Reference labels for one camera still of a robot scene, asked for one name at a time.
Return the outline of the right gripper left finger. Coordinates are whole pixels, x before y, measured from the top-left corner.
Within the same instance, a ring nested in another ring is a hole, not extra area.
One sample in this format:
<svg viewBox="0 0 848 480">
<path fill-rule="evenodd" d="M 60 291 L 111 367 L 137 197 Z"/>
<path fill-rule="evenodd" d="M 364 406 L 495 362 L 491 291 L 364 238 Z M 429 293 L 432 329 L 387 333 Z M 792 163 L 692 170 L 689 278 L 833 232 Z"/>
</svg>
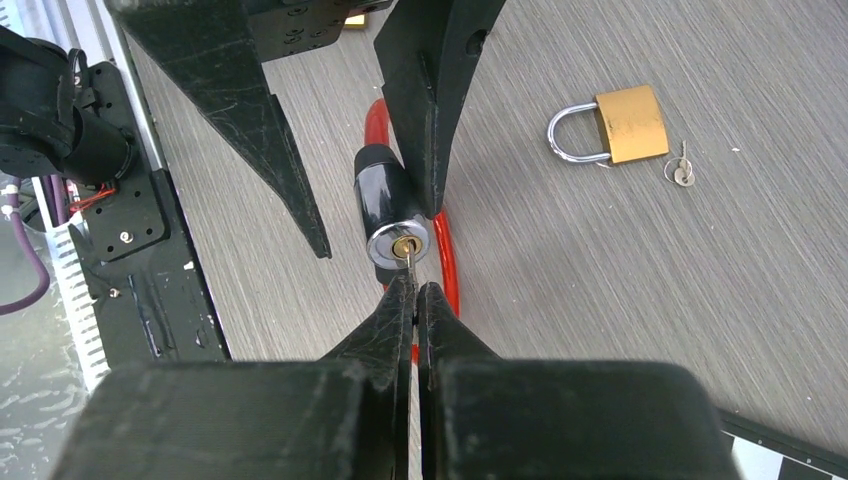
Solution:
<svg viewBox="0 0 848 480">
<path fill-rule="evenodd" d="M 409 273 L 395 275 L 373 312 L 325 355 L 364 370 L 353 446 L 356 479 L 408 477 L 417 292 Z"/>
</svg>

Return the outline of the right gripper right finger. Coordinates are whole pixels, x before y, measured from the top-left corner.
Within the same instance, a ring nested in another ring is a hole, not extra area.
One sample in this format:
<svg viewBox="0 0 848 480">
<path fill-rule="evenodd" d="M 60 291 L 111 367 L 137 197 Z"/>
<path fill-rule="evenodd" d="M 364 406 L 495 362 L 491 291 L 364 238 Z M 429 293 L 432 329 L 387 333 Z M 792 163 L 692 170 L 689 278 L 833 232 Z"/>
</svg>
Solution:
<svg viewBox="0 0 848 480">
<path fill-rule="evenodd" d="M 435 282 L 428 282 L 419 290 L 417 325 L 422 474 L 424 479 L 435 479 L 439 439 L 436 419 L 438 362 L 500 359 L 500 356 L 460 321 L 443 289 Z"/>
</svg>

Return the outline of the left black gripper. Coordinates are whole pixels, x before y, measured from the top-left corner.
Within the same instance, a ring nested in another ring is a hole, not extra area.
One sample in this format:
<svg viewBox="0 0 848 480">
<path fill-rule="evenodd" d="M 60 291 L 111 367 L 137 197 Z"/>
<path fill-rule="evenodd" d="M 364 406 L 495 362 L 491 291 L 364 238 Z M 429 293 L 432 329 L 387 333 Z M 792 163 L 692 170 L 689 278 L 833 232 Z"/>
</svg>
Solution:
<svg viewBox="0 0 848 480">
<path fill-rule="evenodd" d="M 379 0 L 106 4 L 283 201 L 319 258 L 331 257 L 329 238 L 293 132 L 261 63 L 332 45 L 347 18 L 391 5 Z M 504 0 L 399 1 L 374 40 L 397 145 L 429 219 L 442 210 L 466 95 L 503 6 Z"/>
</svg>

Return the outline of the red cable lock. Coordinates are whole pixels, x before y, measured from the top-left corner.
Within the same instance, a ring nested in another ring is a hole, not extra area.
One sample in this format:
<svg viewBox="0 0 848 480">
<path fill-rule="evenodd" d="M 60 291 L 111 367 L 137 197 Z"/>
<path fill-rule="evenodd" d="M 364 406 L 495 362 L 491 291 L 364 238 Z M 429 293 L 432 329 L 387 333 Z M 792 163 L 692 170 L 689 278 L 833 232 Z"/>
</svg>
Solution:
<svg viewBox="0 0 848 480">
<path fill-rule="evenodd" d="M 457 262 L 447 214 L 426 228 L 423 208 L 416 199 L 410 175 L 390 148 L 390 116 L 386 102 L 372 103 L 365 117 L 364 146 L 354 158 L 354 193 L 361 215 L 366 254 L 377 281 L 387 287 L 407 267 L 407 256 L 421 260 L 435 244 L 442 286 L 453 312 L 460 313 Z"/>
</svg>

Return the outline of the small brass padlock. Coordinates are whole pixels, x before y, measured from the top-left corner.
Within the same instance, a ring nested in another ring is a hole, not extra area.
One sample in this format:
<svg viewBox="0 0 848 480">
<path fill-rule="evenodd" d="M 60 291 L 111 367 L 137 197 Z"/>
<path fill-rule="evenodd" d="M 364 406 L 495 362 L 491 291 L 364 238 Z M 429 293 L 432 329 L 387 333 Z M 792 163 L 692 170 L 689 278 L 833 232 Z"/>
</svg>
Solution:
<svg viewBox="0 0 848 480">
<path fill-rule="evenodd" d="M 365 29 L 367 27 L 367 15 L 353 15 L 345 19 L 345 29 Z"/>
</svg>

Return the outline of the silver key bunch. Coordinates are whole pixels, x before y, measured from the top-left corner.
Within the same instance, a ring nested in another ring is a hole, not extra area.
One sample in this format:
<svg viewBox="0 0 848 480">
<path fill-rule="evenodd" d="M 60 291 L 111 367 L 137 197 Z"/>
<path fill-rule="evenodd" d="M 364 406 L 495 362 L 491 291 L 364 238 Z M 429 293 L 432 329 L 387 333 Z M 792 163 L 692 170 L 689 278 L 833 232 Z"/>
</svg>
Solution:
<svg viewBox="0 0 848 480">
<path fill-rule="evenodd" d="M 403 253 L 409 281 L 412 285 L 416 285 L 416 242 L 413 239 L 405 240 L 403 245 Z"/>
</svg>

